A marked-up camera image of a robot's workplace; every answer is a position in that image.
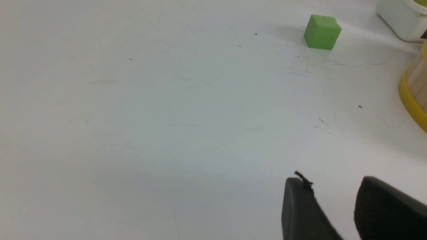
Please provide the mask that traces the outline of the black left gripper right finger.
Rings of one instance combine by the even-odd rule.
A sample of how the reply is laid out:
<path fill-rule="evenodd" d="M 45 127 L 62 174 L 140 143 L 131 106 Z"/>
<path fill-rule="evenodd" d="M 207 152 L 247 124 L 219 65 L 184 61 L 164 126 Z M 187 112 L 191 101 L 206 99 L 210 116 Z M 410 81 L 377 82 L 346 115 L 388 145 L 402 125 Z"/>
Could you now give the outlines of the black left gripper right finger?
<path fill-rule="evenodd" d="M 425 240 L 427 207 L 373 176 L 362 179 L 354 222 L 362 240 Z"/>

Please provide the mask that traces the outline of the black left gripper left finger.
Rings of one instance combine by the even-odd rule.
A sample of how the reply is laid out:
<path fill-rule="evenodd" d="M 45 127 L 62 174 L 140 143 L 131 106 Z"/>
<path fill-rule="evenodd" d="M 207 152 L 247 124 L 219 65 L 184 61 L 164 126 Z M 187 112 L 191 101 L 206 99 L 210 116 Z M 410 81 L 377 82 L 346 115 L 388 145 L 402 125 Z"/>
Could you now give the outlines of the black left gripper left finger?
<path fill-rule="evenodd" d="M 286 179 L 282 206 L 284 240 L 341 240 L 318 204 L 313 183 L 300 172 Z"/>

